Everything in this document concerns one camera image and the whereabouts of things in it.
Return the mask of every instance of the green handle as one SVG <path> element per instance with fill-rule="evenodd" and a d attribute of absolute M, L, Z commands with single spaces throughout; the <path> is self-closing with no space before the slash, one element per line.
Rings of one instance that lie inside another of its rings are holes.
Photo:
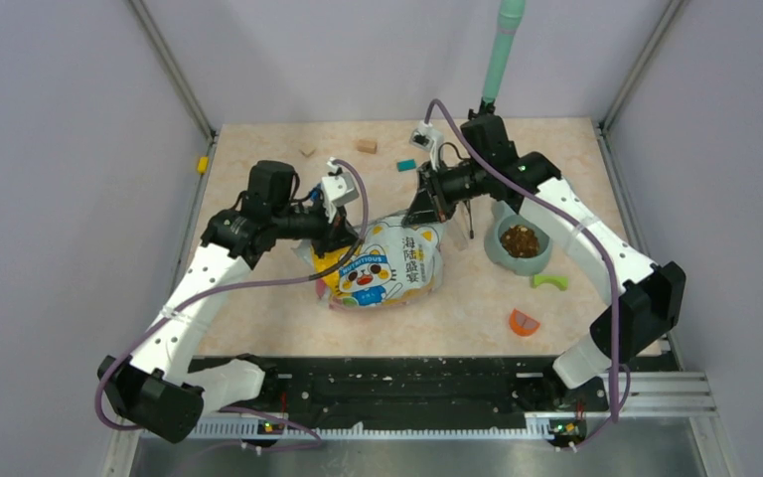
<path fill-rule="evenodd" d="M 481 92 L 481 100 L 486 104 L 493 103 L 499 95 L 499 87 L 502 85 L 502 77 L 508 65 L 514 34 L 522 22 L 523 13 L 525 13 L 525 0 L 502 0 L 502 6 L 499 7 L 496 40 L 493 42 L 493 53 L 490 55 L 484 90 Z"/>

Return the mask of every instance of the wooden block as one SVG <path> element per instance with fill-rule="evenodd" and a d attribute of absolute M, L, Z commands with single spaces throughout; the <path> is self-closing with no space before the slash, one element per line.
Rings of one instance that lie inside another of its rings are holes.
<path fill-rule="evenodd" d="M 366 152 L 368 154 L 376 154 L 377 147 L 378 145 L 372 139 L 360 139 L 357 146 L 359 151 Z"/>
<path fill-rule="evenodd" d="M 300 148 L 300 154 L 302 154 L 303 157 L 310 157 L 316 150 L 317 148 L 314 146 L 306 144 Z"/>

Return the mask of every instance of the gray wall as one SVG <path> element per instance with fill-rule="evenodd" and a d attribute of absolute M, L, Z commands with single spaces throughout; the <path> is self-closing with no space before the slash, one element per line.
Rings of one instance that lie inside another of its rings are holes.
<path fill-rule="evenodd" d="M 690 2 L 613 147 L 651 252 L 688 275 L 686 363 L 763 475 L 763 2 Z"/>
<path fill-rule="evenodd" d="M 500 0 L 148 0 L 213 124 L 477 107 Z M 531 1 L 498 106 L 600 117 L 666 0 Z"/>
<path fill-rule="evenodd" d="M 122 1 L 0 2 L 0 476 L 95 475 L 205 150 Z"/>

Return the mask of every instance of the cable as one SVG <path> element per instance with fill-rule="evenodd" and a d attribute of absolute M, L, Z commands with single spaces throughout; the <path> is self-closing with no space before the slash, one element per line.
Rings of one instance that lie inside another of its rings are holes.
<path fill-rule="evenodd" d="M 487 172 L 489 172 L 493 177 L 499 180 L 502 184 L 508 186 L 511 188 L 514 192 L 521 194 L 526 199 L 529 199 L 531 201 L 534 201 L 536 204 L 539 204 L 549 211 L 556 214 L 558 217 L 566 220 L 570 224 L 572 224 L 574 227 L 579 227 L 580 222 L 576 220 L 574 217 L 563 211 L 562 209 L 558 208 L 557 206 L 554 206 L 543 199 L 540 199 L 539 197 L 535 196 L 534 194 L 526 191 L 522 187 L 520 187 L 517 183 L 513 182 L 512 180 L 508 179 L 502 173 L 497 171 L 493 166 L 491 166 L 487 161 L 484 160 L 481 155 L 478 154 L 478 151 L 475 150 L 475 148 L 472 147 L 472 145 L 467 142 L 466 138 L 463 137 L 463 133 L 461 132 L 460 128 L 455 124 L 454 119 L 452 118 L 452 115 L 449 113 L 449 110 L 446 108 L 446 105 L 443 104 L 443 102 L 440 99 L 434 98 L 431 99 L 431 102 L 428 103 L 428 109 L 425 111 L 425 119 L 422 121 L 425 124 L 428 124 L 428 122 L 431 120 L 431 113 L 434 110 L 434 106 L 437 106 L 440 108 L 440 112 L 443 113 L 443 117 L 446 118 L 446 122 L 449 123 L 449 127 L 451 127 L 452 132 L 455 133 L 455 136 L 457 136 L 458 140 L 461 144 L 463 144 L 464 149 L 466 149 L 467 152 L 472 156 L 475 161 L 481 165 L 481 167 L 484 168 Z M 616 277 L 616 267 L 613 263 L 613 259 L 610 257 L 610 255 L 607 253 L 607 249 L 604 248 L 604 245 L 598 240 L 598 238 L 589 231 L 589 229 L 581 227 L 581 232 L 583 235 L 589 239 L 590 242 L 592 242 L 592 245 L 595 246 L 595 248 L 598 250 L 598 252 L 601 254 L 601 259 L 604 261 L 604 266 L 607 268 L 607 275 L 610 279 L 610 290 L 611 290 L 611 305 L 612 305 L 612 324 L 611 328 L 612 331 L 610 333 L 610 353 L 612 355 L 612 365 L 610 367 L 610 374 L 609 374 L 609 382 L 610 382 L 610 390 L 615 390 L 614 393 L 610 393 L 610 409 L 612 409 L 612 415 L 610 418 L 612 418 L 613 423 L 618 422 L 618 368 L 619 368 L 619 305 L 618 305 L 618 278 Z"/>
<path fill-rule="evenodd" d="M 315 187 L 312 190 L 308 191 L 308 194 L 305 195 L 305 197 L 301 197 L 299 199 L 292 199 L 291 204 L 302 204 L 303 202 L 311 199 L 312 194 L 314 194 L 314 191 L 319 191 L 320 189 Z"/>
<path fill-rule="evenodd" d="M 342 161 L 341 159 L 335 159 L 333 161 L 334 164 L 344 166 L 350 173 L 353 175 L 353 177 L 356 180 L 356 183 L 358 184 L 358 188 L 361 191 L 361 211 L 362 211 L 362 217 L 361 217 L 361 230 L 359 231 L 359 239 L 356 240 L 355 243 L 347 250 L 346 253 L 341 257 L 341 259 L 338 260 L 337 263 L 330 266 L 329 268 L 326 268 L 323 271 L 313 273 L 308 276 L 300 276 L 297 278 L 282 278 L 278 280 L 260 280 L 260 281 L 246 281 L 243 283 L 231 283 L 228 285 L 221 285 L 216 286 L 214 288 L 210 288 L 206 291 L 202 291 L 194 296 L 189 297 L 188 299 L 184 300 L 182 303 L 177 305 L 174 308 L 175 312 L 182 312 L 187 307 L 189 307 L 192 303 L 195 303 L 197 301 L 200 301 L 207 296 L 212 296 L 216 293 L 223 293 L 225 291 L 231 291 L 231 290 L 240 290 L 242 288 L 256 288 L 261 286 L 277 286 L 277 285 L 294 285 L 297 283 L 305 283 L 307 281 L 314 281 L 319 278 L 323 278 L 324 276 L 328 275 L 329 273 L 332 273 L 336 271 L 338 268 L 342 267 L 344 264 L 346 264 L 350 258 L 353 257 L 355 252 L 358 250 L 358 248 L 361 246 L 362 241 L 364 240 L 364 236 L 367 233 L 367 225 L 368 225 L 368 216 L 370 215 L 370 204 L 367 199 L 367 188 L 364 185 L 364 181 L 361 179 L 361 176 L 359 175 L 358 171 L 348 162 Z M 109 417 L 106 416 L 106 414 L 103 413 L 103 389 L 106 388 L 107 383 L 109 383 L 110 378 L 112 378 L 112 375 L 115 374 L 115 372 L 118 370 L 118 368 L 121 367 L 121 365 L 127 360 L 127 357 L 129 357 L 139 346 L 142 345 L 145 341 L 147 341 L 151 336 L 153 336 L 154 333 L 159 331 L 163 326 L 165 326 L 169 321 L 171 321 L 170 317 L 163 316 L 162 318 L 156 320 L 156 323 L 150 326 L 150 328 L 147 329 L 141 336 L 139 336 L 138 339 L 136 339 L 133 343 L 130 344 L 130 346 L 127 347 L 124 352 L 118 356 L 118 358 L 115 359 L 115 361 L 112 362 L 112 364 L 107 368 L 106 372 L 103 373 L 103 376 L 100 377 L 100 381 L 98 382 L 97 388 L 94 391 L 94 413 L 97 415 L 97 418 L 103 423 L 105 426 L 114 429 L 114 430 L 137 430 L 140 429 L 141 426 L 137 424 L 119 424 Z"/>
<path fill-rule="evenodd" d="M 469 216 L 469 240 L 475 238 L 475 229 L 472 227 L 472 201 L 467 199 L 463 201 L 463 207 L 466 208 L 466 215 Z"/>
<path fill-rule="evenodd" d="M 243 200 L 244 197 L 246 197 L 246 195 L 247 195 L 247 191 L 239 192 L 238 197 L 235 199 L 235 203 L 232 204 L 232 207 L 230 207 L 230 209 L 235 210 L 235 208 L 238 207 L 238 205 L 241 203 L 241 200 Z"/>
<path fill-rule="evenodd" d="M 291 203 L 294 201 L 294 198 L 297 197 L 297 192 L 300 190 L 300 175 L 294 172 L 294 179 L 297 180 L 296 183 L 294 183 L 294 191 L 291 193 L 291 199 L 288 201 L 288 203 Z"/>
<path fill-rule="evenodd" d="M 256 449 L 256 452 L 259 452 L 259 451 L 260 452 L 290 452 L 292 450 L 314 449 L 323 445 L 323 439 L 320 437 L 320 435 L 317 432 L 309 429 L 308 427 L 302 424 L 298 424 L 288 419 L 276 417 L 275 415 L 270 415 L 266 412 L 261 412 L 255 409 L 249 409 L 247 407 L 237 407 L 237 406 L 230 406 L 230 405 L 222 407 L 221 412 L 238 412 L 238 413 L 252 414 L 252 415 L 255 415 L 256 417 L 266 419 L 268 421 L 285 424 L 285 426 L 287 427 L 293 427 L 297 430 L 301 430 L 307 433 L 308 435 L 314 437 L 314 442 L 308 443 L 308 444 L 291 444 L 291 445 L 285 445 L 281 447 L 256 447 L 254 445 L 246 445 L 245 442 L 238 442 L 235 440 L 225 440 L 222 442 L 218 442 L 217 444 L 210 445 L 209 447 L 205 449 L 201 449 L 200 451 L 196 452 L 192 456 L 186 458 L 185 461 L 183 461 L 180 465 L 177 466 L 176 469 L 174 469 L 173 472 L 171 472 L 169 477 L 173 477 L 177 475 L 180 471 L 190 466 L 192 463 L 194 463 L 194 461 L 198 460 L 204 455 L 212 452 L 213 450 L 220 449 L 223 447 L 241 447 L 243 449 L 253 448 L 253 449 Z"/>
<path fill-rule="evenodd" d="M 452 149 L 455 150 L 455 155 L 458 156 L 458 159 L 460 159 L 461 161 L 465 161 L 466 160 L 465 157 L 460 155 L 460 150 L 458 149 L 458 146 L 452 144 L 451 142 L 444 142 L 444 143 L 440 144 L 440 149 L 442 149 L 443 146 L 452 146 Z"/>
<path fill-rule="evenodd" d="M 630 395 L 630 368 L 627 367 L 627 365 L 621 365 L 621 369 L 624 371 L 624 394 L 621 396 L 621 401 L 618 403 L 618 411 L 621 411 L 621 408 L 624 407 L 625 402 L 627 402 L 627 396 Z M 610 388 L 610 396 L 617 396 L 618 395 L 618 384 L 616 384 L 616 388 Z M 582 442 L 579 444 L 575 444 L 575 449 L 580 449 L 587 445 L 587 443 L 592 440 L 596 435 L 600 434 L 602 430 L 604 430 L 604 427 L 610 424 L 610 422 L 613 422 L 613 415 L 618 413 L 616 411 L 616 408 L 611 408 L 610 415 L 604 420 L 604 422 L 601 423 L 601 425 L 598 426 L 597 429 L 590 432 L 585 439 L 583 439 Z"/>

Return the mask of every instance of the yellow block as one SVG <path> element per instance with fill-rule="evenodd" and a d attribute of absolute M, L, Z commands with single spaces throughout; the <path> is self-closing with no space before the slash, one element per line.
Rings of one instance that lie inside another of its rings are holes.
<path fill-rule="evenodd" d="M 198 161 L 198 173 L 206 174 L 206 169 L 209 167 L 209 157 L 203 156 Z"/>

